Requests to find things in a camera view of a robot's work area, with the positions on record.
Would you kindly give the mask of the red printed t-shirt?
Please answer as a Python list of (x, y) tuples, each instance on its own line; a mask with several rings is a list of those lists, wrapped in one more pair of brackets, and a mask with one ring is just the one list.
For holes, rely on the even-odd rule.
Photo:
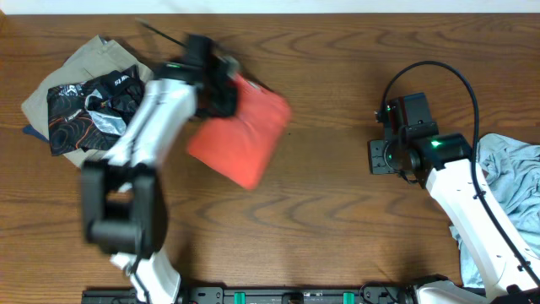
[(244, 189), (253, 190), (273, 157), (292, 110), (281, 95), (239, 74), (235, 84), (239, 90), (236, 113), (207, 120), (190, 139), (187, 152)]

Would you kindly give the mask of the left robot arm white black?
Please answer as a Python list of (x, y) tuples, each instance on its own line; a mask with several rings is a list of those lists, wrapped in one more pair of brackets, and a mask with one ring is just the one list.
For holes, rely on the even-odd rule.
[(81, 167), (84, 239), (124, 272), (139, 303), (181, 300), (181, 275), (164, 249), (168, 213), (159, 169), (195, 116), (200, 91), (235, 98), (239, 71), (231, 56), (164, 63), (146, 83), (126, 132), (101, 158)]

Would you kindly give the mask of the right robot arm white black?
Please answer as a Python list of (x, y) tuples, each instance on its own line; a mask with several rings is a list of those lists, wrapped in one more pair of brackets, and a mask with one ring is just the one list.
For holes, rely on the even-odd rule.
[(445, 211), (469, 251), (482, 282), (479, 295), (435, 277), (401, 291), (401, 303), (537, 303), (539, 257), (520, 236), (492, 194), (472, 148), (459, 134), (372, 140), (375, 175), (413, 174)]

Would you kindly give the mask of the khaki folded trousers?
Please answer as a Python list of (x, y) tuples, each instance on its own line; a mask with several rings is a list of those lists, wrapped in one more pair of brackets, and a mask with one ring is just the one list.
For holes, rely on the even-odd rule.
[[(50, 74), (38, 89), (22, 104), (22, 110), (30, 125), (49, 140), (47, 91), (63, 84), (78, 84), (108, 74), (114, 70), (123, 71), (132, 65), (138, 66), (140, 79), (145, 82), (151, 76), (151, 70), (142, 65), (131, 53), (116, 41), (104, 43), (96, 36), (81, 46), (61, 68)], [(81, 149), (64, 154), (74, 165), (81, 166), (87, 158), (101, 158), (108, 150)]]

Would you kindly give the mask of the black orange patterned shorts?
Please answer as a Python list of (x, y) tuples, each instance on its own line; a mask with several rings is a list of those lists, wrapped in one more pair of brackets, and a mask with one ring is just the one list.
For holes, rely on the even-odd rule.
[(138, 66), (47, 91), (51, 154), (108, 150), (127, 131), (144, 87)]

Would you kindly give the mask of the light blue grey garment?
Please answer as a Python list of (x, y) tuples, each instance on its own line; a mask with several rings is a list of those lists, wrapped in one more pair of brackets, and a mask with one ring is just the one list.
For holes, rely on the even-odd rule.
[(501, 208), (539, 254), (539, 147), (489, 133), (479, 141), (478, 163)]

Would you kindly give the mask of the dark blue folded garment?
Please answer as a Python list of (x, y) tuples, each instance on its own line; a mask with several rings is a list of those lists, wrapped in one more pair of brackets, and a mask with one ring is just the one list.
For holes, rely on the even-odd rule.
[(30, 124), (23, 127), (22, 132), (24, 134), (31, 135), (45, 143), (49, 143), (49, 140), (44, 135), (39, 133), (36, 129), (34, 129)]

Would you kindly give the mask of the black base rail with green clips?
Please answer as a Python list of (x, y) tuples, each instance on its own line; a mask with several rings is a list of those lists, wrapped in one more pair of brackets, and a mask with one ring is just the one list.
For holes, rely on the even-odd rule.
[(176, 304), (369, 304), (369, 303), (487, 303), (483, 290), (454, 285), (445, 276), (431, 275), (400, 286), (369, 281), (353, 289), (227, 288), (181, 284)]

